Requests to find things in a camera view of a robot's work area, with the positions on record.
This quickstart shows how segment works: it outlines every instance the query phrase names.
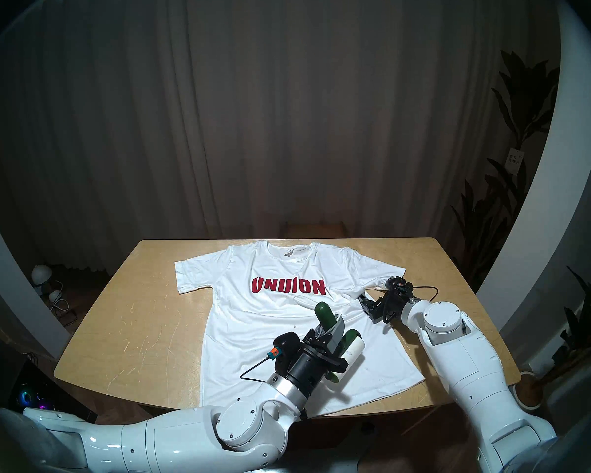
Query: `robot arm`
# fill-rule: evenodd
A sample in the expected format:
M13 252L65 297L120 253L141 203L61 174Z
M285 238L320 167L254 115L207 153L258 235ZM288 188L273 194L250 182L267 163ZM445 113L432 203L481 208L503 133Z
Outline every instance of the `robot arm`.
M321 324L302 341L293 332L273 341L268 358L275 360L276 372L229 407L177 410L125 426L24 409L38 432L27 453L43 464L92 473L240 473L266 467L284 453L291 424L306 416L306 402L322 378L339 381L363 349L359 333L344 334L344 320L328 305L318 304L316 314ZM14 412L1 415L12 430L31 428Z
M519 453L556 437L549 422L514 401L499 356L467 314L449 302L415 298L411 283L400 277L386 287L386 296L364 310L387 322L401 317L418 334L442 385L475 429L482 471L500 472Z

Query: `t-shirt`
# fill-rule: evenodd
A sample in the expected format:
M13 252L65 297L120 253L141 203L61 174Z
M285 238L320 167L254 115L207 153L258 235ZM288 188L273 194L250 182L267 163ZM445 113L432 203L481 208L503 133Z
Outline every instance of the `t-shirt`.
M348 247L278 247L264 240L176 262L175 273L180 293L213 289L200 405L229 405L256 391L259 383L239 376L265 358L279 335L293 331L302 339L317 327L313 309L320 301L344 317L346 330L360 332L365 349L340 383L322 379L306 404L309 417L395 395L424 379L390 325L372 323L356 300L365 288L385 289L388 278L404 275L404 268ZM246 377L265 381L272 373L268 360Z

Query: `curtain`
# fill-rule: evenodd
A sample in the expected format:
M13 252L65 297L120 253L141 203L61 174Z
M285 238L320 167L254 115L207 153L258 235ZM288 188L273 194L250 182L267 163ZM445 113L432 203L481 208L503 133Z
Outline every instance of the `curtain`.
M0 36L0 160L52 264L285 222L454 247L527 27L528 0L39 0Z

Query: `table top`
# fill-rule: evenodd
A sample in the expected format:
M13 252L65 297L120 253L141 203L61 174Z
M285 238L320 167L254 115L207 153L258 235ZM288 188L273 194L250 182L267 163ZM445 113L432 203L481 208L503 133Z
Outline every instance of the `table top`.
M432 238L323 239L407 268L414 286L439 288L437 299L464 310L497 351L508 385L520 379L512 356L479 300ZM253 240L143 240L127 257L64 350L55 377L114 397L171 409L199 405L203 332L212 289L179 295L174 262ZM275 245L310 239L272 240ZM375 298L379 292L368 290ZM416 289L419 298L433 290ZM334 416L396 412L451 402L418 341L400 321L394 330L425 381L385 399Z

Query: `cable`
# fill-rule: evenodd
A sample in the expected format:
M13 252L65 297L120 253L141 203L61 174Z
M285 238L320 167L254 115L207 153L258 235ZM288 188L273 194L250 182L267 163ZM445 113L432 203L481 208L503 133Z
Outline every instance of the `cable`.
M59 283L61 286L59 287L59 296L61 296L62 292L64 291L64 283L62 283L61 281L57 281L55 280L56 283ZM61 308L58 304L59 302L65 302L66 303L66 308ZM61 317L62 317L62 313L66 314L68 311L72 311L72 313L74 314L74 319L72 319L70 322L68 323L62 323L62 325L64 327L68 327L69 325L72 325L73 323L77 322L77 319L79 318L79 316L77 315L77 312L75 312L73 309L70 308L70 303L68 303L68 301L65 298L57 298L54 302L50 302L52 303L52 306L50 307L50 311L53 313L53 315L55 315L55 317L57 317L57 320L59 320L59 322L61 323Z
M265 361L267 361L269 359L269 356L267 356L265 359L263 359L261 362L257 363L256 365L252 366L249 370L247 370L244 374L242 374L241 376L239 376L240 379L242 380L247 380L249 382L259 382L259 383L265 383L264 380L257 380L256 378L244 378L245 375L247 375L251 370L253 370L254 368L259 367L260 365L262 365Z
M432 288L435 290L435 295L431 297L430 302L434 301L434 298L438 296L438 289L435 286L414 286L414 288Z

